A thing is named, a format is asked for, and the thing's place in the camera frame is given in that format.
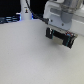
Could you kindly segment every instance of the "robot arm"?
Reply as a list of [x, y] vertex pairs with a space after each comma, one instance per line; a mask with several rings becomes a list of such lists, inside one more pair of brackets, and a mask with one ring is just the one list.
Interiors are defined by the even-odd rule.
[[71, 31], [73, 24], [84, 24], [83, 0], [50, 0], [46, 3], [44, 18], [48, 18], [46, 37], [58, 44], [72, 47], [77, 34]]

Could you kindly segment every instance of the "cable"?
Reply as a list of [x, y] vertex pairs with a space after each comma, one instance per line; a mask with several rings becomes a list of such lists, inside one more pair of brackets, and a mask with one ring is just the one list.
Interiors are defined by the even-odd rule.
[[31, 13], [34, 15], [35, 18], [38, 18], [38, 19], [42, 20], [43, 22], [45, 22], [46, 24], [48, 24], [49, 19], [45, 19], [45, 18], [41, 18], [41, 17], [37, 16], [37, 15], [31, 10], [31, 8], [30, 8], [29, 3], [28, 3], [27, 0], [26, 0], [26, 3], [27, 3], [27, 6], [28, 6], [29, 10], [31, 11]]

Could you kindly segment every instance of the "white table surface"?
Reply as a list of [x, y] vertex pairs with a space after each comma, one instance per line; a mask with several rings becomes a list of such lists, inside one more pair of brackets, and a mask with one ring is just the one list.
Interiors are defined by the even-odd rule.
[[45, 33], [39, 20], [0, 24], [0, 84], [84, 84], [84, 37], [69, 49]]

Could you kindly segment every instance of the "black component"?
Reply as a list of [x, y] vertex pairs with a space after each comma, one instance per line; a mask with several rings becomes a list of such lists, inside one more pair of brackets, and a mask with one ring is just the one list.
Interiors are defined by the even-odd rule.
[[72, 40], [75, 36], [67, 36], [65, 34], [61, 34], [55, 30], [51, 30], [50, 28], [46, 29], [46, 37], [53, 39], [53, 36], [58, 37], [63, 40], [63, 45], [69, 48], [72, 48], [74, 40]]
[[52, 39], [52, 37], [53, 37], [53, 30], [50, 31], [50, 28], [47, 28], [47, 30], [46, 30], [46, 37], [48, 37], [49, 39]]
[[63, 40], [64, 37], [65, 37], [64, 34], [61, 34], [61, 33], [57, 32], [57, 31], [54, 31], [53, 35], [56, 36], [56, 37], [58, 37], [58, 38], [60, 38], [60, 39], [62, 39], [62, 40]]

